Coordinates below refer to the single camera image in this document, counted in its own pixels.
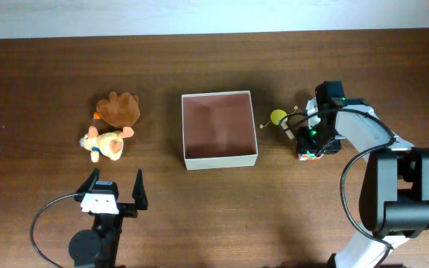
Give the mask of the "white box with maroon interior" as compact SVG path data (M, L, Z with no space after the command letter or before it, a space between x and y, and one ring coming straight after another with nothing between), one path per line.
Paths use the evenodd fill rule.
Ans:
M187 170L255 165L258 145L251 92L185 94L181 108Z

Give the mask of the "yellow wooden rattle drum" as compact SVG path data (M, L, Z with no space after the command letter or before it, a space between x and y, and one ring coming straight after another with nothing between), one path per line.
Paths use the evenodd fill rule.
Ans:
M287 120L290 115L294 115L297 112L298 108L299 108L298 106L295 106L291 113L287 113L283 109L275 109L270 113L270 120L266 124L259 124L258 128L263 129L267 127L269 124L274 124L276 126L281 127L284 130L286 136L291 141L293 141L295 139L295 135L293 134L293 131L290 129L290 127L288 126Z

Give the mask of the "cream plush mouse toy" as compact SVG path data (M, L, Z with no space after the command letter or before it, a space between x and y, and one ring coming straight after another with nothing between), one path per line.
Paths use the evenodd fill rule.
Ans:
M91 126L80 140L80 146L90 152L91 162L97 163L101 156L106 156L112 161L121 158L124 149L124 139L134 135L131 127L123 127L110 133L100 134L98 129Z

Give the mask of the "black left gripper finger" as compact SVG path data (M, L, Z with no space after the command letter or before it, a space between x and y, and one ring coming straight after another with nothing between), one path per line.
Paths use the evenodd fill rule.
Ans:
M144 189L143 173L138 169L133 187L132 198L137 210L148 210L148 199Z
M76 190L77 194L85 194L92 190L93 185L98 181L100 169L96 167L89 178Z

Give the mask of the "colourful puzzle cube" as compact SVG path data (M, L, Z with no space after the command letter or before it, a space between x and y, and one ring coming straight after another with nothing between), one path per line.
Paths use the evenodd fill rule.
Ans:
M323 154L317 156L314 153L299 153L298 154L298 159L300 161L319 161L321 158L323 157Z

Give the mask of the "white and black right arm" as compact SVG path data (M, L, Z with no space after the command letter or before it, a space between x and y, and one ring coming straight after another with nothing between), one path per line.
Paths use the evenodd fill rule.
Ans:
M328 267L379 267L400 245L429 230L429 147L396 135L363 98L347 98L339 81L315 88L304 120L296 123L296 152L301 160L337 153L342 140L358 151L340 177L340 199L356 232L328 259ZM346 175L359 159L366 171L359 197L361 222L348 210Z

